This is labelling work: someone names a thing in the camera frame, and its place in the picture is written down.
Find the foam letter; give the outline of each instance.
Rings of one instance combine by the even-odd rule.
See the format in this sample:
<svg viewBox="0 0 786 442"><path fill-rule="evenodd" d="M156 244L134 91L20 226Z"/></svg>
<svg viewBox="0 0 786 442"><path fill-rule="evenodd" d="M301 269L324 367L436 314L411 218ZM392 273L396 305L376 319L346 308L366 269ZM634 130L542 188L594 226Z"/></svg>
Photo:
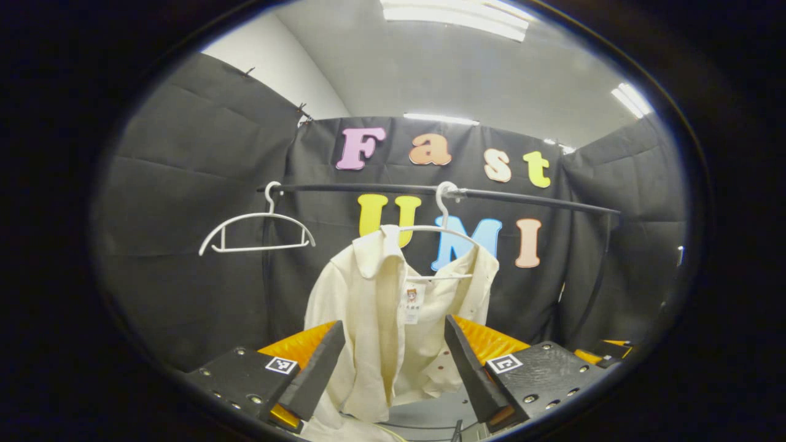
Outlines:
<svg viewBox="0 0 786 442"><path fill-rule="evenodd" d="M421 199L410 196L398 197L395 199L395 205L399 207L399 227L413 226L415 224L415 208L421 205ZM401 232L399 247L409 244L410 239L412 239L412 232Z"/></svg>
<svg viewBox="0 0 786 442"><path fill-rule="evenodd" d="M483 170L486 172L487 177L499 182L510 181L512 174L508 167L510 158L508 158L507 153L501 150L488 149L483 153L483 159L486 160L486 165L483 166Z"/></svg>
<svg viewBox="0 0 786 442"><path fill-rule="evenodd" d="M541 222L536 219L519 219L516 227L521 232L521 248L516 258L516 267L530 268L540 264L538 258L538 230Z"/></svg>
<svg viewBox="0 0 786 442"><path fill-rule="evenodd" d="M385 139L385 129L382 127L360 127L358 129L344 129L344 150L341 159L336 163L336 169L359 171L365 167L365 161L360 159L363 153L365 158L374 154L376 140Z"/></svg>
<svg viewBox="0 0 786 442"><path fill-rule="evenodd" d="M527 162L529 174L530 174L530 181L532 184L535 184L537 187L546 188L551 184L551 179L546 178L543 176L543 168L547 168L549 166L549 161L544 160L543 156L537 150L534 152L530 152L527 155L524 155L524 161Z"/></svg>
<svg viewBox="0 0 786 442"><path fill-rule="evenodd" d="M437 217L434 221L437 226L442 226L442 216ZM455 230L460 234L467 234L464 229L464 224L457 216L449 215L447 217L447 228ZM472 233L472 239L480 243L491 255L497 257L497 238L499 230L502 228L502 222L497 219L486 218L481 219L475 232ZM437 271L445 267L452 257L460 258L472 249L473 244L464 238L459 238L453 234L439 234L439 252L437 260L432 263L432 270Z"/></svg>
<svg viewBox="0 0 786 442"><path fill-rule="evenodd" d="M387 204L387 197L367 193L358 197L358 203L360 203L360 236L379 230L382 208Z"/></svg>
<svg viewBox="0 0 786 442"><path fill-rule="evenodd" d="M439 134L423 134L412 140L410 161L415 164L448 164L453 157L447 152L447 140Z"/></svg>

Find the white clothes hanger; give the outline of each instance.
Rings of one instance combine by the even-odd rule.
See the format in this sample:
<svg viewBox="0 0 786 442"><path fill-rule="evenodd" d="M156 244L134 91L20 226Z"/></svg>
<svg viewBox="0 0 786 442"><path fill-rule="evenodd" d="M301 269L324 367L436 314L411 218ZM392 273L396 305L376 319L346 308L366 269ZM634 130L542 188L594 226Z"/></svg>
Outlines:
<svg viewBox="0 0 786 442"><path fill-rule="evenodd" d="M204 253L205 248L207 248L208 243L210 242L210 240L213 239L213 237L219 231L221 231L221 247L219 248L219 247L216 247L215 245L211 245L213 250L215 250L218 253L258 252L258 251L261 251L261 250L294 249L294 248L297 248L297 247L305 247L305 246L307 246L309 244L311 244L311 247L316 247L317 243L316 243L316 241L314 241L314 237L311 235L311 232L308 231L306 226L303 225L303 223L301 223L297 219L273 213L273 210L275 209L276 206L275 206L275 203L273 202L273 198L270 197L270 188L272 188L273 186L279 186L280 184L281 183L278 182L278 181L271 181L270 183L268 183L267 187L265 187L265 199L267 200L268 203L270 203L270 210L267 213L248 213L246 215L235 216L234 218L228 219L227 221L224 221L223 223L219 224L219 226L216 227L215 229L213 229L213 231L208 235L208 237L205 238L204 241L202 241L202 247L200 247L200 249L199 249L199 256L202 256L202 254ZM288 221L292 221L293 223L297 224L298 226L300 226L303 229L303 231L300 232L300 243L299 244L287 244L287 245L268 245L268 246L264 246L264 247L240 247L240 248L236 248L236 249L227 249L226 248L226 227L229 226L231 223L234 223L235 221L238 221L240 219L246 219L246 218L279 218L279 219L286 219Z"/></svg>
<svg viewBox="0 0 786 442"><path fill-rule="evenodd" d="M447 228L447 220L448 220L448 213L447 207L445 207L445 203L443 203L442 198L445 192L457 192L459 189L458 187L450 181L443 181L437 186L437 207L443 214L443 221L441 227L436 226L409 226L409 227L402 227L399 231L407 232L407 231L428 231L428 232L439 232L441 234L452 234L458 236L459 238L464 238L467 241L470 241L472 244L482 247L479 242L475 241L474 239L470 238L465 234L461 234L455 230L450 230ZM435 281L439 279L466 279L471 278L471 274L449 274L446 276L408 276L406 277L407 281Z"/></svg>

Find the hanger hook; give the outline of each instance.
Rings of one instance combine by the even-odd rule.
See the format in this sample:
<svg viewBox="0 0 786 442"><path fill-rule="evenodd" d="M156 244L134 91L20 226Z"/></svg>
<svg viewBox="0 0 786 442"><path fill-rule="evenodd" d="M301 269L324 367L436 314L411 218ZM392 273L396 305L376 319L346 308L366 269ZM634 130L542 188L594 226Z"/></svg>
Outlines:
<svg viewBox="0 0 786 442"><path fill-rule="evenodd" d="M439 210L443 213L443 229L447 229L448 217L447 207L445 207L445 203L442 201L443 193L446 191L450 192L455 190L458 190L458 186L450 181L443 181L439 184L439 186L437 186L437 207L439 207Z"/></svg>
<svg viewBox="0 0 786 442"><path fill-rule="evenodd" d="M273 198L270 197L270 188L280 185L281 183L278 181L271 181L267 183L267 186L265 186L265 199L268 203L270 203L270 210L267 213L273 213L273 210L276 208L276 203L274 203Z"/></svg>

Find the clothing rod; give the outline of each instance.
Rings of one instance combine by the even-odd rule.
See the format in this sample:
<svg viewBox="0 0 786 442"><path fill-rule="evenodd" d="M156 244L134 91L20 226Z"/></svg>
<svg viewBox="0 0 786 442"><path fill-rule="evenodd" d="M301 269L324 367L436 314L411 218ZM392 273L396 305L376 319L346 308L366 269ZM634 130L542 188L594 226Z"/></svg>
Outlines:
<svg viewBox="0 0 786 442"><path fill-rule="evenodd" d="M282 184L273 186L275 192L380 192L380 193L416 193L420 195L436 195L436 186L410 186L403 184ZM265 188L260 187L257 192L264 192ZM508 201L514 203L526 203L541 205L553 208L566 208L579 212L611 214L620 217L622 213L605 207L597 207L589 204L574 203L571 201L555 200L552 198L534 197L531 195L520 195L517 193L494 192L490 190L459 189L458 192L445 192L445 197L469 197L485 198L487 200Z"/></svg>

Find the white wall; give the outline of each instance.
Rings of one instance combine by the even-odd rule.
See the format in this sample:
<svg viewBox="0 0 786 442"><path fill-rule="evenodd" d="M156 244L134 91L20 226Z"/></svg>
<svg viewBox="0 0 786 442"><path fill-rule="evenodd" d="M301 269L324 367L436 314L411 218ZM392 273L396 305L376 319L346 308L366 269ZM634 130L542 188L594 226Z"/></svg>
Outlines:
<svg viewBox="0 0 786 442"><path fill-rule="evenodd" d="M330 82L273 13L224 35L202 50L265 83L316 120L350 116Z"/></svg>

